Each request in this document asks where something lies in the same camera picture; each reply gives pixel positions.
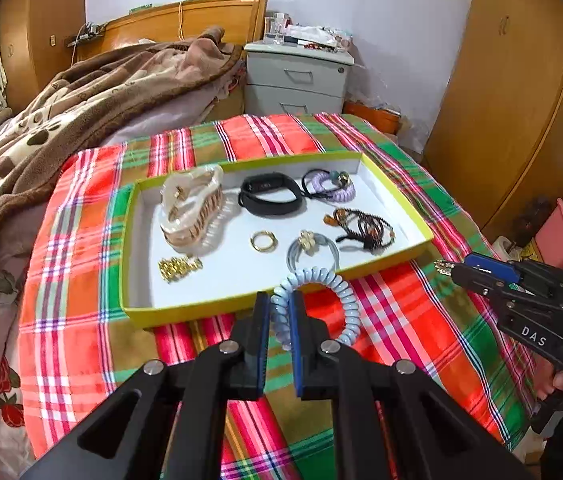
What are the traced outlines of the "pink bag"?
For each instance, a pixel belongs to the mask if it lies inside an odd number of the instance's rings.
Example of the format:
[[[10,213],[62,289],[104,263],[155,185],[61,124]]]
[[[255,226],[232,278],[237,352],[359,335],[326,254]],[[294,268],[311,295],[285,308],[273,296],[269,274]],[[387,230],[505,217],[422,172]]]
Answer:
[[[557,205],[535,237],[543,263],[563,270],[563,200]]]

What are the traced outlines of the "black smart band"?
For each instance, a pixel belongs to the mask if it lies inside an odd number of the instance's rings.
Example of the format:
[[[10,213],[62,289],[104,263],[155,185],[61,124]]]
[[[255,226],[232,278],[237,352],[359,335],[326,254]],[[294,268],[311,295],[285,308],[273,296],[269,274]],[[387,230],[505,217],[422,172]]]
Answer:
[[[279,217],[299,211],[304,197],[295,180],[280,172],[268,172],[242,181],[238,203],[255,216]]]

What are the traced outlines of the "beige hair claw clip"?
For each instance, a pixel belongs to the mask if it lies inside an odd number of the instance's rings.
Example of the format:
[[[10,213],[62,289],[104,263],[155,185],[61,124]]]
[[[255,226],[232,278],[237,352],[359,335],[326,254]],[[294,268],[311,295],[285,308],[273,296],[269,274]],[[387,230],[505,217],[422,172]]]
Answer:
[[[223,204],[224,170],[219,165],[175,172],[161,186],[159,226],[167,243],[182,252],[198,244]]]

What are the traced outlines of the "clutter on cabinet top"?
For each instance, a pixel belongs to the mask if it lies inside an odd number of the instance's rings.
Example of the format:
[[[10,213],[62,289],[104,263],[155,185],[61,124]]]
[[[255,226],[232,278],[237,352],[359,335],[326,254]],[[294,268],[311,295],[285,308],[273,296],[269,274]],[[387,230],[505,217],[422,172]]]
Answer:
[[[266,13],[263,38],[276,44],[297,46],[328,52],[349,52],[353,36],[344,30],[327,26],[293,24],[287,13]]]

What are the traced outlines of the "wooden headboard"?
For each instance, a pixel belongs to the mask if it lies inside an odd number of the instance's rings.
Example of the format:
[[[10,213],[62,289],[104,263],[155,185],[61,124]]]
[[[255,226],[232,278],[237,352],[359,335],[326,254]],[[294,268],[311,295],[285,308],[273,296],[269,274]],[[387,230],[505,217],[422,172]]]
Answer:
[[[268,0],[186,0],[141,10],[103,26],[94,39],[76,47],[78,61],[136,44],[140,39],[172,42],[201,35],[211,26],[224,29],[223,41],[244,46],[260,40]]]

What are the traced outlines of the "yellow-green shallow tray box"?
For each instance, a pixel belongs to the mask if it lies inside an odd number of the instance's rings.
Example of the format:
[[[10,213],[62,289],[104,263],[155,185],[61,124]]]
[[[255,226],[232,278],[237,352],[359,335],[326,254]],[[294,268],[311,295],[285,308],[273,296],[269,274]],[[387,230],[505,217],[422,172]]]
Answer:
[[[223,204],[204,238],[180,252],[159,226],[161,186],[170,176],[132,185],[124,218],[120,264],[122,311],[140,328],[193,321],[248,309],[257,292],[268,292],[288,274],[287,254],[301,232],[323,234],[328,245],[301,252],[298,269],[333,269],[359,278],[419,256],[433,234],[405,195],[368,156],[355,152],[301,154],[246,162],[225,162]],[[298,184],[311,181],[311,169],[343,171],[354,196],[347,208],[385,220],[390,245],[368,250],[348,240],[325,217],[335,210],[326,200],[304,200],[294,214],[259,217],[238,203],[242,181],[256,174],[280,172]]]

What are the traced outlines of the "orange box on floor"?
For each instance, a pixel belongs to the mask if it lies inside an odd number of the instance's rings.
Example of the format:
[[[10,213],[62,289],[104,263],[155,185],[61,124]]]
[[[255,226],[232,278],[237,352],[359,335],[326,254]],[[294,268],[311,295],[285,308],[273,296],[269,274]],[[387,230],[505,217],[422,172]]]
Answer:
[[[371,108],[359,102],[345,101],[342,111],[344,114],[354,115],[370,123],[382,133],[396,134],[402,126],[399,113],[384,108]]]

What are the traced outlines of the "plaid red green cloth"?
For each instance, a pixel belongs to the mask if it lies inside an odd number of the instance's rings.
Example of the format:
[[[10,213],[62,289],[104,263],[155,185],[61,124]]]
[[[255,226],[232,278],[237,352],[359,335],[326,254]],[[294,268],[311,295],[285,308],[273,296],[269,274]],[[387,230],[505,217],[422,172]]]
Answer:
[[[355,347],[366,359],[423,367],[493,436],[518,444],[533,403],[531,356],[500,335],[487,303],[434,271],[490,246],[469,214],[393,141],[350,115],[223,122],[85,150],[61,169],[30,260],[19,321],[24,422],[36,455],[151,359],[193,359],[226,337],[234,316],[141,330],[120,302],[122,221],[132,184],[210,162],[355,151],[398,187],[433,233],[416,260],[352,282],[361,304]]]

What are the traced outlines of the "brown fleece blanket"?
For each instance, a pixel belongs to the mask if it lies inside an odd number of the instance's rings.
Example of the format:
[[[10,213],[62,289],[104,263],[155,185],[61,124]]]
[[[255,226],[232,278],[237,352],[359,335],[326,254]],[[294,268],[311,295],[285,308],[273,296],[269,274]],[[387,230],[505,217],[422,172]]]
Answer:
[[[242,46],[211,26],[193,39],[97,54],[58,73],[0,135],[0,233],[47,200],[65,161],[159,105],[227,74]]]

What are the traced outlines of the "grey bedside cabinet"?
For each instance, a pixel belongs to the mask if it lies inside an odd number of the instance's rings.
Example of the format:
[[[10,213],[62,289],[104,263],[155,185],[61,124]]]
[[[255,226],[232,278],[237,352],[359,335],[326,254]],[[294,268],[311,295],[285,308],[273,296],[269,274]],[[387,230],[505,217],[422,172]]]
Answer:
[[[247,114],[342,112],[354,66],[350,54],[264,41],[246,44],[245,52]]]

